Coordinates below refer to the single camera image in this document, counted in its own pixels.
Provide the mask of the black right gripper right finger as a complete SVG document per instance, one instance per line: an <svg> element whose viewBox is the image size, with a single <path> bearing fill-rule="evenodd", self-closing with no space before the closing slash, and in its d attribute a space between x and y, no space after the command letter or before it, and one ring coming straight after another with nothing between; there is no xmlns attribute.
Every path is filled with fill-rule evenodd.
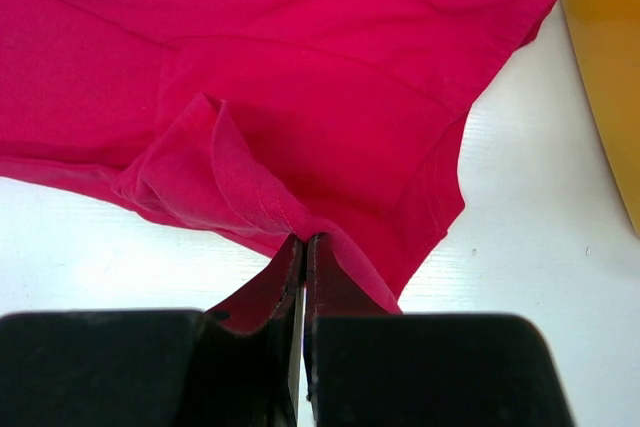
<svg viewBox="0 0 640 427"><path fill-rule="evenodd" d="M306 254L303 355L320 426L570 426L540 331L501 313L391 314L325 235Z"/></svg>

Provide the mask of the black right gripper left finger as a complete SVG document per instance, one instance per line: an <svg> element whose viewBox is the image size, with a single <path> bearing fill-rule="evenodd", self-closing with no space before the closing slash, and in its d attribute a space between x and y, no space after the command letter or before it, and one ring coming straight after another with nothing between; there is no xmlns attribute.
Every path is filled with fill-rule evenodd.
<svg viewBox="0 0 640 427"><path fill-rule="evenodd" d="M215 307L1 320L5 426L293 426L303 245Z"/></svg>

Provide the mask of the red t shirt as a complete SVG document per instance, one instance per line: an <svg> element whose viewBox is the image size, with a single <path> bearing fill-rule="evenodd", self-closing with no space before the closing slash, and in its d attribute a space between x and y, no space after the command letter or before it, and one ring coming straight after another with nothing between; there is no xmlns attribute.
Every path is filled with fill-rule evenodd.
<svg viewBox="0 0 640 427"><path fill-rule="evenodd" d="M555 1L1 0L1 173L265 255L325 234L365 297L322 309L397 312Z"/></svg>

